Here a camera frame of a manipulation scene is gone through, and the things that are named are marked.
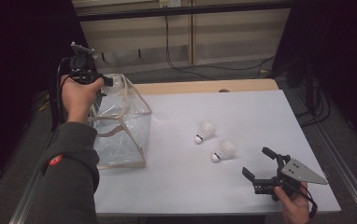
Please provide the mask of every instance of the hand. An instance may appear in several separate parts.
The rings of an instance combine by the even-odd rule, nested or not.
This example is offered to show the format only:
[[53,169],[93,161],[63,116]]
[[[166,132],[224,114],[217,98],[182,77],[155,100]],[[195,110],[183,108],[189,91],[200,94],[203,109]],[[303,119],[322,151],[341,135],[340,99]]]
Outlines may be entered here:
[[89,108],[96,99],[97,92],[103,87],[104,80],[98,78],[94,83],[81,85],[68,78],[68,75],[62,76],[61,83],[64,82],[62,89],[62,99],[64,108],[68,113],[67,122],[86,122],[89,114]]
[[[307,182],[301,183],[304,188],[300,190],[307,195]],[[287,196],[281,187],[275,187],[274,191],[283,203],[283,217],[287,224],[304,224],[309,222],[309,203],[300,194]]]

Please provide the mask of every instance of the forearm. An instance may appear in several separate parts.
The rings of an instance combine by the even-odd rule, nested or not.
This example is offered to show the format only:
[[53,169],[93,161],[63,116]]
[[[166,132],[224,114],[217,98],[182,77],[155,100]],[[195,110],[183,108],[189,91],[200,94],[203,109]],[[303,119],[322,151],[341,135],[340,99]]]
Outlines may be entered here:
[[[43,154],[38,223],[97,223],[93,198],[99,181],[95,135],[95,129],[86,124],[68,122]],[[58,155],[62,158],[57,163],[48,163]]]

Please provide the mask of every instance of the black band on shuttlecock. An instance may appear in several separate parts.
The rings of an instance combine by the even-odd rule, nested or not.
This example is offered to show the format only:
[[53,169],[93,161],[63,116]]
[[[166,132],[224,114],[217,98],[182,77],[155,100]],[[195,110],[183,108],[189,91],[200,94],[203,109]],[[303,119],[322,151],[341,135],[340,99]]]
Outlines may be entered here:
[[216,157],[219,158],[219,160],[221,159],[221,157],[219,156],[219,154],[217,154],[217,152],[215,152],[214,155],[216,155]]

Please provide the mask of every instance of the white tabletop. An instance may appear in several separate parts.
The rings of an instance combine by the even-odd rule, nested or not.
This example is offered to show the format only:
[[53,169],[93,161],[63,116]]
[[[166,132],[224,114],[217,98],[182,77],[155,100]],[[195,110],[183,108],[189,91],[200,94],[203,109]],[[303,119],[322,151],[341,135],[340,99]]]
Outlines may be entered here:
[[[283,91],[144,95],[152,108],[145,168],[100,171],[95,193],[99,215],[255,215],[281,211],[269,195],[256,195],[242,175],[276,175],[277,163],[262,153],[269,147],[291,155],[323,176]],[[197,145],[202,120],[217,132]],[[222,139],[237,149],[229,161],[210,156]],[[340,207],[329,185],[308,184],[319,212]]]

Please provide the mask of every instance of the electrical outlet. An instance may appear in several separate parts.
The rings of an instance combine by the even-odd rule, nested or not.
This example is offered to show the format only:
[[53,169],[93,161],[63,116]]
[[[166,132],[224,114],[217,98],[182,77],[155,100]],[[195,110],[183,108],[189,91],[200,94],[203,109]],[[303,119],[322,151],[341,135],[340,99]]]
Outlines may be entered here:
[[159,0],[159,7],[181,7],[181,0]]

